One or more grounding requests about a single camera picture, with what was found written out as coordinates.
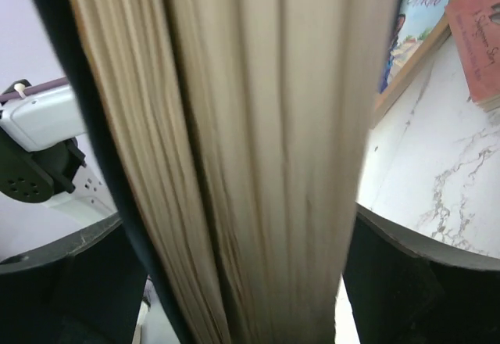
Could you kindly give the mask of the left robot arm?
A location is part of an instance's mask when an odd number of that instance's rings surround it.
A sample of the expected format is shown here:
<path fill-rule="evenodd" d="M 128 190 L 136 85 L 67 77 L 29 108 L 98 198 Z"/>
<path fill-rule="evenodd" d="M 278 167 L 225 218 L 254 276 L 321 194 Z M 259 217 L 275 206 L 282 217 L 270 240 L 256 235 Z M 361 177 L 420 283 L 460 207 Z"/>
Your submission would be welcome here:
<path fill-rule="evenodd" d="M 1 94 L 1 192 L 84 226 L 115 213 L 105 182 L 79 148 L 77 137 L 85 132 L 65 77 L 38 85 L 14 82 Z"/>

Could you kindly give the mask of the blue Nineteen Eighty-Four book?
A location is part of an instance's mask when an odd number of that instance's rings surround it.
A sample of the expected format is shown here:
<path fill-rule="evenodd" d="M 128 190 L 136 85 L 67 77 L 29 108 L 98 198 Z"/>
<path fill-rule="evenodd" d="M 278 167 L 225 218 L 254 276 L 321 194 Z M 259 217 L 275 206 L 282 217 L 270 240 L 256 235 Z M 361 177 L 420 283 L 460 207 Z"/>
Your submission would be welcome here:
<path fill-rule="evenodd" d="M 185 343 L 332 343 L 399 0 L 33 0 Z"/>

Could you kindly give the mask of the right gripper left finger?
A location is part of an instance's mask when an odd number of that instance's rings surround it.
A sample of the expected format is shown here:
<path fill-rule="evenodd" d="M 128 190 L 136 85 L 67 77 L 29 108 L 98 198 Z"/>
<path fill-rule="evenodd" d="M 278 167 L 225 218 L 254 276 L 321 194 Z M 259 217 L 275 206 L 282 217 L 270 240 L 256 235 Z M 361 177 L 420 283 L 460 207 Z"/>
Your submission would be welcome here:
<path fill-rule="evenodd" d="M 131 343 L 146 271 L 112 215 L 1 262 L 3 343 Z"/>

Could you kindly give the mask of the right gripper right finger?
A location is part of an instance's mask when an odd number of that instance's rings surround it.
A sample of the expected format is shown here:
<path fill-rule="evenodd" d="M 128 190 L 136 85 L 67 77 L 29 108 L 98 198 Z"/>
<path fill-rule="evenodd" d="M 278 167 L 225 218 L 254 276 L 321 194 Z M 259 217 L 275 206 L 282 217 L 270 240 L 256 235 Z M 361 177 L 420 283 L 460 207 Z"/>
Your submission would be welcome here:
<path fill-rule="evenodd" d="M 343 273 L 362 343 L 497 343 L 499 261 L 357 207 Z"/>

